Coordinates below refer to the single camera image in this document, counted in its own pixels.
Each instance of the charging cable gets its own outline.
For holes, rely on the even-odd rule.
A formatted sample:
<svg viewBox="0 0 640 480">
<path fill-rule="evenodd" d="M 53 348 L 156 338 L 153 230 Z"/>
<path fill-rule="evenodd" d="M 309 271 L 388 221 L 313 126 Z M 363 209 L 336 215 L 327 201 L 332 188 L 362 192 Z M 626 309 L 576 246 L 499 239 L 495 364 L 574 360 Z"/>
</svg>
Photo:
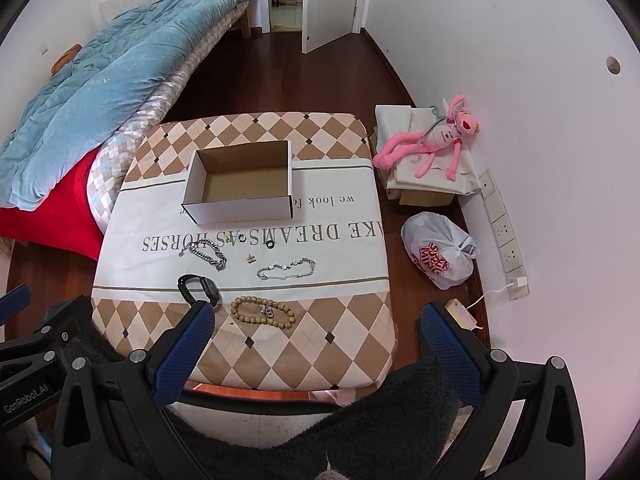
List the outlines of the charging cable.
<svg viewBox="0 0 640 480">
<path fill-rule="evenodd" d="M 503 288 L 499 288 L 498 290 L 488 290 L 482 296 L 480 296 L 477 300 L 475 300 L 472 304 L 470 304 L 466 309 L 469 310 L 472 306 L 477 304 L 482 298 L 484 298 L 487 294 L 497 294 L 498 292 L 502 292 L 505 288 L 509 288 L 510 286 L 515 286 L 516 288 L 520 288 L 521 286 L 527 286 L 527 277 L 521 276 L 517 278 L 515 282 L 507 283 Z"/>
</svg>

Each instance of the door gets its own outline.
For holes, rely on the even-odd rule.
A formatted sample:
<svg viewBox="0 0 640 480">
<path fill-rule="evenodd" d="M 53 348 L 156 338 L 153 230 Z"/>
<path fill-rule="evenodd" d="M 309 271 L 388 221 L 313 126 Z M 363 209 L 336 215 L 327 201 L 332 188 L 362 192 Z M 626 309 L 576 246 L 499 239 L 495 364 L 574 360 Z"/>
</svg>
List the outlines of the door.
<svg viewBox="0 0 640 480">
<path fill-rule="evenodd" d="M 302 52 L 304 54 L 349 34 L 356 0 L 302 0 Z"/>
</svg>

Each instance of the plastic bag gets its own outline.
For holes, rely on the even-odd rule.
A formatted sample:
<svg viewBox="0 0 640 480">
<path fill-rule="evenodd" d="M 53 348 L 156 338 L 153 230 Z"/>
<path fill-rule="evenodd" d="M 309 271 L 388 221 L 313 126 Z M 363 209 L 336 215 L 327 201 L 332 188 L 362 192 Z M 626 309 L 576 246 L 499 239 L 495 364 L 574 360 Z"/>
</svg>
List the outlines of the plastic bag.
<svg viewBox="0 0 640 480">
<path fill-rule="evenodd" d="M 412 262 L 441 290 L 463 283 L 474 270 L 476 243 L 446 216 L 418 213 L 400 235 Z"/>
</svg>

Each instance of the table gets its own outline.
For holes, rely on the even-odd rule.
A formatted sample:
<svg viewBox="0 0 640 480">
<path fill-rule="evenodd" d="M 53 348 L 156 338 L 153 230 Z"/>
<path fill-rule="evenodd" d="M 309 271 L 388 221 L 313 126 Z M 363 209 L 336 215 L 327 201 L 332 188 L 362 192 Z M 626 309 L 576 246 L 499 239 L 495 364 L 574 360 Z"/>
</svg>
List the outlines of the table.
<svg viewBox="0 0 640 480">
<path fill-rule="evenodd" d="M 294 155 L 291 221 L 203 226 L 181 214 L 194 150 L 276 139 L 289 140 Z M 105 234 L 94 323 L 123 355 L 148 349 L 188 308 L 177 278 L 202 274 L 216 282 L 222 304 L 193 381 L 271 391 L 379 385 L 396 343 L 380 222 L 367 134 L 352 115 L 267 112 L 160 124 L 140 145 Z M 225 270 L 190 253 L 178 256 L 185 243 L 205 236 L 228 257 Z M 256 276 L 260 267 L 303 256 L 316 262 L 311 276 Z M 237 322 L 230 304 L 242 295 L 284 302 L 296 323 L 281 330 Z"/>
</svg>

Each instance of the blue blanket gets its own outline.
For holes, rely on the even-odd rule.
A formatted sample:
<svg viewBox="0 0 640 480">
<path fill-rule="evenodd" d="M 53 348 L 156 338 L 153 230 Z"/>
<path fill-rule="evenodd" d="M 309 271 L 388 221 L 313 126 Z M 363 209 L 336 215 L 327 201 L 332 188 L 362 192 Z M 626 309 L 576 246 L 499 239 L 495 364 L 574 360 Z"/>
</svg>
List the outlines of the blue blanket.
<svg viewBox="0 0 640 480">
<path fill-rule="evenodd" d="M 163 0 L 110 22 L 27 104 L 0 148 L 0 206 L 36 209 L 239 1 Z"/>
</svg>

